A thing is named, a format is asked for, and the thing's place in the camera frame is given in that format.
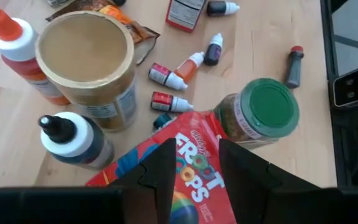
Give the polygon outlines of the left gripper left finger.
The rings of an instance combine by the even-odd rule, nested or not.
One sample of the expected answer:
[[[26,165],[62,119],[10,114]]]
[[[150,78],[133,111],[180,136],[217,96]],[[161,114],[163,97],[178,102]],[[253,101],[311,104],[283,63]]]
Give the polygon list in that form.
[[[119,192],[110,224],[169,224],[175,184],[176,140],[167,139],[110,188]]]

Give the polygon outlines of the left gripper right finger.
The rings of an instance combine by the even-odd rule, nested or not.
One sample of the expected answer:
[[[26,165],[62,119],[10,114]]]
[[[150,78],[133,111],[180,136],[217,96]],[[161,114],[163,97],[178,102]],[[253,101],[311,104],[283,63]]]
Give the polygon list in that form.
[[[238,144],[219,141],[219,161],[237,224],[310,224],[322,220],[318,187]]]

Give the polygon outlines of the red Froot Loops cereal box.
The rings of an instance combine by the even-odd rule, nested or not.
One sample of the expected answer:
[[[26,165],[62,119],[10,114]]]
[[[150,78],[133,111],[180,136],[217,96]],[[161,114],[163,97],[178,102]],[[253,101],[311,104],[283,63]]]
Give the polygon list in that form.
[[[168,138],[175,138],[176,173],[170,224],[237,224],[219,163],[226,135],[210,112],[186,112],[90,179],[107,186],[129,172]]]

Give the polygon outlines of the dark tube teal cap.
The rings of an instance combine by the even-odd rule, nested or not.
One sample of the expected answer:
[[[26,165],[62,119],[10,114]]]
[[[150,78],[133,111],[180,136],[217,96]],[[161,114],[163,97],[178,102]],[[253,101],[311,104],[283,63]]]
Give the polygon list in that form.
[[[163,113],[159,115],[153,122],[153,127],[155,130],[160,129],[165,126],[169,121],[172,120],[172,117],[168,113]]]

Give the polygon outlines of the glass spice jar green lid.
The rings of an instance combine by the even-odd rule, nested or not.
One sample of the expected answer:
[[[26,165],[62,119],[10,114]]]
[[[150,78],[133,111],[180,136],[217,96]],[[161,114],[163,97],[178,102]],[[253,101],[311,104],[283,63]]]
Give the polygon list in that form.
[[[248,150],[288,136],[300,118],[293,93],[271,78],[258,78],[225,96],[213,113],[227,138]]]

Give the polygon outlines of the black food colour bottle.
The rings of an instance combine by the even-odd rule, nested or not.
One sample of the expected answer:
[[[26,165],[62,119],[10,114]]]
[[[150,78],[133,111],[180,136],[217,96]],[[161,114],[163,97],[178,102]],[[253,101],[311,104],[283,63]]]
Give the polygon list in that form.
[[[87,169],[103,169],[114,159],[114,145],[90,118],[73,112],[43,115],[40,140],[58,161]]]

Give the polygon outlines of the red label dropper bottle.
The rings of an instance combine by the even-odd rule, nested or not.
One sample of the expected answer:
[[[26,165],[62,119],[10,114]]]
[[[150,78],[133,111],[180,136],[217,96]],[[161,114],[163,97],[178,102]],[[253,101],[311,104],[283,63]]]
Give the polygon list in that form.
[[[194,109],[194,106],[187,100],[159,91],[152,93],[150,107],[155,110],[174,113],[184,113]]]
[[[186,90],[188,87],[181,77],[157,63],[152,64],[148,76],[151,80],[174,90]]]

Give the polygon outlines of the purple label dropper bottle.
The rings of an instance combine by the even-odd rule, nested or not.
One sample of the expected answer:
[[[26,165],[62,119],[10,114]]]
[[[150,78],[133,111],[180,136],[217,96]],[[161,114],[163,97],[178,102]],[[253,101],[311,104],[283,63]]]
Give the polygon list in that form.
[[[204,64],[207,66],[215,66],[218,64],[223,48],[223,37],[221,33],[215,34],[208,45],[204,55]]]

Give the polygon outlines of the orange brown snack packet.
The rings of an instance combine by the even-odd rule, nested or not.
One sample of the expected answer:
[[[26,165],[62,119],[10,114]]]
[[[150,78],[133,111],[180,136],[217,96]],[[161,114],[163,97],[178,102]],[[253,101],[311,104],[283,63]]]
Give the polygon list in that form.
[[[74,0],[45,20],[50,22],[58,16],[75,11],[96,11],[112,16],[129,30],[135,46],[134,59],[136,65],[140,65],[155,47],[160,34],[125,15],[119,8],[124,2],[125,0]]]

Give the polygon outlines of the spice jar gold lid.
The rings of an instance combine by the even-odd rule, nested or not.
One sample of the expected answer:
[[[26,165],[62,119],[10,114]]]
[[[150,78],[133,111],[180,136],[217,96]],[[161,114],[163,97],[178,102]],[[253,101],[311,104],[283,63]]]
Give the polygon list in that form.
[[[136,118],[135,49],[112,16],[76,11],[48,23],[35,45],[46,76],[103,129],[121,131]]]

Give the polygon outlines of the red smoked paprika tin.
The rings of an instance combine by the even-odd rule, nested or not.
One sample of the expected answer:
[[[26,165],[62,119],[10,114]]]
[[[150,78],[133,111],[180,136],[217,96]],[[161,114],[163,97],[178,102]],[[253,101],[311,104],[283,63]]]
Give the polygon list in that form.
[[[206,0],[170,0],[165,22],[192,33],[205,3]]]

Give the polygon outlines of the dark dropper bottle white cap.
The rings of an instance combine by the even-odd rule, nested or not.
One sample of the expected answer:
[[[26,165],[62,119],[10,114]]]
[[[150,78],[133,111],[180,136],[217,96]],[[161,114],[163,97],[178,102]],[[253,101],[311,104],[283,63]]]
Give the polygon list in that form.
[[[240,6],[234,2],[210,1],[206,13],[210,17],[220,17],[235,14],[239,9]]]

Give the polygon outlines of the orange food colour bottle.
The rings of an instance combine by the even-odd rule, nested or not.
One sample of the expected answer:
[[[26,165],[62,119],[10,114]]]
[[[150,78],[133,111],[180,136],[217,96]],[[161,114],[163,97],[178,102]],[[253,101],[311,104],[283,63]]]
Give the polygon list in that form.
[[[47,78],[35,57],[38,33],[25,20],[10,17],[0,9],[0,55],[2,61],[33,86],[49,102],[69,105],[70,101]]]

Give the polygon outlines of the orange dropper bottle white cap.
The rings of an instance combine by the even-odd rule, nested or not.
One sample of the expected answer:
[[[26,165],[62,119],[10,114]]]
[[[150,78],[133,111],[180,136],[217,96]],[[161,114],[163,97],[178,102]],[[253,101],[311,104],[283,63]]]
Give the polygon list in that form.
[[[197,73],[198,68],[203,63],[204,52],[196,52],[191,55],[187,60],[180,64],[174,71],[176,75],[188,83]]]

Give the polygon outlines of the dark tube red cap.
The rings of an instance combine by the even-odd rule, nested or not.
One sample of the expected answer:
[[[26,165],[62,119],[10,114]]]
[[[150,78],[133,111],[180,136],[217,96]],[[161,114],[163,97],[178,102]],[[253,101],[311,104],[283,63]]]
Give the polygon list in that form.
[[[296,45],[291,48],[288,54],[288,68],[284,84],[289,89],[295,89],[300,86],[301,80],[301,60],[304,57],[303,47]]]

